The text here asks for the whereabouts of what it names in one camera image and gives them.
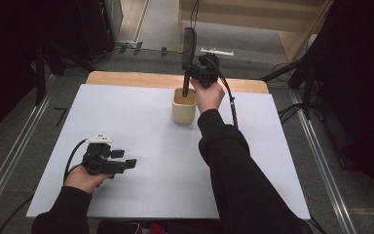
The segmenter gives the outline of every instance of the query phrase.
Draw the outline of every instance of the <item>wooden cup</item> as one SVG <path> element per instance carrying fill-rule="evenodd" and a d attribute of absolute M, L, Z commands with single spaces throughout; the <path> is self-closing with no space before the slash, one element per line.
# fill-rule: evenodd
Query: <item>wooden cup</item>
<path fill-rule="evenodd" d="M 196 115 L 196 94 L 189 89 L 188 96 L 183 96 L 183 89 L 174 90 L 172 99 L 172 121 L 176 124 L 189 125 L 193 123 Z"/>

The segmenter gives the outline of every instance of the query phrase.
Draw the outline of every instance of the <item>metal rail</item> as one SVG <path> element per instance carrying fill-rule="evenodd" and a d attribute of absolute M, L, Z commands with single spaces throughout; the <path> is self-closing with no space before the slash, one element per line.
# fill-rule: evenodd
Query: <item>metal rail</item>
<path fill-rule="evenodd" d="M 290 95 L 293 103 L 301 103 L 302 100 L 298 94 L 293 90 L 290 90 Z M 318 165 L 321 178 L 323 179 L 324 185 L 327 190 L 327 194 L 332 203 L 333 210 L 338 218 L 339 224 L 341 225 L 342 231 L 345 234 L 356 234 L 355 226 L 349 213 L 348 207 L 345 204 L 345 200 L 339 187 L 336 183 L 335 178 L 327 164 L 326 157 L 321 150 L 320 143 L 315 134 L 314 127 L 310 120 L 308 120 L 302 110 L 298 111 L 299 119 L 302 124 L 303 130 L 305 131 L 308 142 L 312 148 L 315 160 Z"/>
<path fill-rule="evenodd" d="M 55 75 L 51 75 L 48 78 L 47 95 L 41 101 L 40 105 L 37 105 L 33 108 L 28 120 L 20 131 L 17 140 L 15 141 L 10 152 L 8 153 L 7 158 L 0 168 L 0 195 L 2 194 L 2 191 L 4 190 L 8 180 L 10 179 L 12 172 L 17 166 L 18 160 L 22 155 L 25 146 L 28 144 L 29 139 L 31 138 L 39 120 L 42 117 L 42 114 L 44 113 L 48 105 L 49 100 L 51 99 L 53 89 L 56 86 L 56 82 L 57 78 L 55 77 Z"/>

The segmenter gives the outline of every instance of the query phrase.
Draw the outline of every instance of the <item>black cable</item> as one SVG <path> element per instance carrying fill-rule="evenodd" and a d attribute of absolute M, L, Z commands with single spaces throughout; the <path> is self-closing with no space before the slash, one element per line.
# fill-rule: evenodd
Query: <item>black cable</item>
<path fill-rule="evenodd" d="M 206 58 L 206 60 L 211 63 L 211 65 L 216 69 L 218 75 L 220 76 L 220 80 L 223 83 L 224 87 L 226 87 L 227 93 L 229 94 L 229 99 L 230 99 L 230 107 L 232 108 L 232 116 L 233 116 L 233 125 L 238 129 L 239 124 L 238 124 L 238 118 L 236 114 L 236 106 L 235 106 L 235 98 L 232 96 L 232 92 L 230 91 L 229 84 L 227 84 L 226 77 L 224 77 L 223 73 L 220 71 L 220 69 L 214 64 L 214 62 Z"/>
<path fill-rule="evenodd" d="M 103 59 L 105 59 L 105 57 L 107 56 L 108 54 L 102 54 L 99 56 L 99 59 L 89 63 L 89 65 L 95 65 L 97 63 L 99 63 L 100 61 L 102 61 Z M 77 65 L 77 64 L 71 64 L 71 63 L 65 63 L 65 66 L 71 68 L 71 67 L 77 67 L 77 66 L 80 66 L 80 65 Z"/>
<path fill-rule="evenodd" d="M 191 10 L 191 16 L 190 16 L 190 27 L 196 29 L 196 21 L 197 21 L 197 15 L 199 14 L 199 0 L 196 0 L 196 3 L 194 4 L 193 10 Z M 194 19 L 194 26 L 193 26 L 193 13 L 196 9 L 196 18 Z"/>
<path fill-rule="evenodd" d="M 32 194 L 32 196 L 28 197 L 22 204 L 20 204 L 20 206 L 5 220 L 4 224 L 2 224 L 2 226 L 0 228 L 0 234 L 3 233 L 6 225 L 8 225 L 8 223 L 20 211 L 20 209 L 22 209 L 28 202 L 30 202 L 32 200 L 34 194 Z"/>
<path fill-rule="evenodd" d="M 71 164 L 71 161 L 72 161 L 72 158 L 74 157 L 74 154 L 75 152 L 77 151 L 77 149 L 81 146 L 81 144 L 83 144 L 84 142 L 86 141 L 86 139 L 83 139 L 81 140 L 74 148 L 74 150 L 72 150 L 72 153 L 71 155 L 69 156 L 69 159 L 68 159 L 68 162 L 66 163 L 66 167 L 65 167 L 65 172 L 63 173 L 63 181 L 65 182 L 66 178 L 68 177 L 68 174 L 70 172 L 69 170 L 69 165 Z"/>
<path fill-rule="evenodd" d="M 125 46 L 122 46 L 122 47 L 116 47 L 114 50 L 112 50 L 111 52 L 107 52 L 105 54 L 102 54 L 103 56 L 107 56 L 107 55 L 111 55 L 111 54 L 114 54 L 116 52 L 121 52 L 121 50 L 123 48 L 126 48 L 126 50 L 131 50 L 131 51 L 143 51 L 143 52 L 153 52 L 153 53 L 162 53 L 163 51 L 162 50 L 155 50 L 155 49 L 143 49 L 143 48 L 132 48 L 132 47 L 125 47 Z M 186 51 L 183 51 L 183 52 L 176 52 L 176 51 L 166 51 L 167 54 L 180 54 L 180 55 L 183 55 L 183 54 L 186 54 L 187 52 L 190 51 L 190 48 Z"/>
<path fill-rule="evenodd" d="M 296 103 L 288 106 L 286 109 L 278 111 L 280 123 L 283 125 L 289 120 L 298 110 L 303 108 L 302 103 Z"/>
<path fill-rule="evenodd" d="M 309 214 L 309 215 L 311 216 L 311 219 L 309 220 L 311 225 L 313 225 L 321 234 L 326 234 L 326 232 L 320 226 L 320 224 L 318 224 L 318 221 L 314 218 L 314 216 L 312 214 Z"/>
<path fill-rule="evenodd" d="M 278 64 L 276 64 L 276 65 L 272 68 L 272 71 L 275 71 L 276 67 L 279 66 L 279 65 L 289 65 L 289 63 L 286 63 L 286 62 L 278 63 Z M 281 79 L 279 78 L 279 76 L 276 77 L 276 79 L 279 80 L 279 81 L 281 81 L 281 82 L 287 82 L 287 81 L 281 80 Z"/>

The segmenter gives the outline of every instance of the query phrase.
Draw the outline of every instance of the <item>white table surface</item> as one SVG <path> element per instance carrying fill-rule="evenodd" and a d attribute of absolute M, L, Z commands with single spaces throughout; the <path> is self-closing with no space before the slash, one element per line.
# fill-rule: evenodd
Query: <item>white table surface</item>
<path fill-rule="evenodd" d="M 134 169 L 107 179 L 93 194 L 89 217 L 218 218 L 209 169 L 201 157 L 195 122 L 171 121 L 173 89 L 82 85 L 65 121 L 26 216 L 47 212 L 62 186 L 70 153 L 84 138 L 104 133 L 111 149 L 137 159 Z M 239 128 L 250 153 L 283 200 L 300 218 L 309 211 L 271 95 L 234 93 Z M 220 113 L 232 123 L 227 97 Z M 75 153 L 81 163 L 88 144 Z"/>

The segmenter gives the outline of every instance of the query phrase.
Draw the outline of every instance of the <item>left hand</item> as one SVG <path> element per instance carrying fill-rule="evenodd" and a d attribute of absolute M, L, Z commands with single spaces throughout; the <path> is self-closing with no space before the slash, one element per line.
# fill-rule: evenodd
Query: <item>left hand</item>
<path fill-rule="evenodd" d="M 84 166 L 80 165 L 69 173 L 63 185 L 75 187 L 92 194 L 96 187 L 99 187 L 111 176 L 109 174 L 90 175 Z"/>

